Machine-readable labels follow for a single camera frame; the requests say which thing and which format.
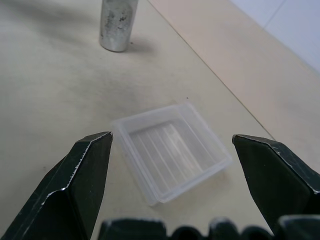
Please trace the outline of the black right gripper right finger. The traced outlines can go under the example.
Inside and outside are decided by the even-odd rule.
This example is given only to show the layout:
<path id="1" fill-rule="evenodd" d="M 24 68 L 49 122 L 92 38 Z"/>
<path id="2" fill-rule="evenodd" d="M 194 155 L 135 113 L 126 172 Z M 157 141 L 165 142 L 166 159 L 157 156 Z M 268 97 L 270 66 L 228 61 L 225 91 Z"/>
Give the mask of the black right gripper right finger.
<path id="1" fill-rule="evenodd" d="M 235 134 L 250 195 L 274 235 L 320 235 L 320 174 L 281 142 Z"/>

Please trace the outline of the silver metal cylinder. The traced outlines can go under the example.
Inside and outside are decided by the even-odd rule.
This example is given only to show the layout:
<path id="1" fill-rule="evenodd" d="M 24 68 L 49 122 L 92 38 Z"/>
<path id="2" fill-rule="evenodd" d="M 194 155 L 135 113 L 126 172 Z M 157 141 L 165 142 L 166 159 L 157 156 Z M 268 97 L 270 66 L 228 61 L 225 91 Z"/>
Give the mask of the silver metal cylinder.
<path id="1" fill-rule="evenodd" d="M 139 0 L 102 0 L 99 43 L 111 52 L 124 52 L 130 43 Z"/>

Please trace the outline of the clear plastic tray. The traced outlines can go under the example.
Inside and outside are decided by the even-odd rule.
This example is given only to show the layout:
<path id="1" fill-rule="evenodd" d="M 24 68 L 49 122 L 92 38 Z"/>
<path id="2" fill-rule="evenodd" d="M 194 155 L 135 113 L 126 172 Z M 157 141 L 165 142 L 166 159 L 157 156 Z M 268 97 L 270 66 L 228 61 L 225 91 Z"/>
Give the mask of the clear plastic tray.
<path id="1" fill-rule="evenodd" d="M 232 163 L 224 144 L 190 103 L 120 118 L 112 128 L 150 206 L 177 198 Z"/>

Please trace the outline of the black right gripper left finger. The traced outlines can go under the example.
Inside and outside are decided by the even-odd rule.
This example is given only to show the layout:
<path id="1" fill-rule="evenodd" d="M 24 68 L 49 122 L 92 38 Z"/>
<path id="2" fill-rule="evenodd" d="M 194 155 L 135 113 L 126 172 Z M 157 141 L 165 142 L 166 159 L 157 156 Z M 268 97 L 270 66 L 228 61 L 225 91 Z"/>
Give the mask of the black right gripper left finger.
<path id="1" fill-rule="evenodd" d="M 78 140 L 43 177 L 0 240 L 90 240 L 112 142 L 110 131 Z"/>

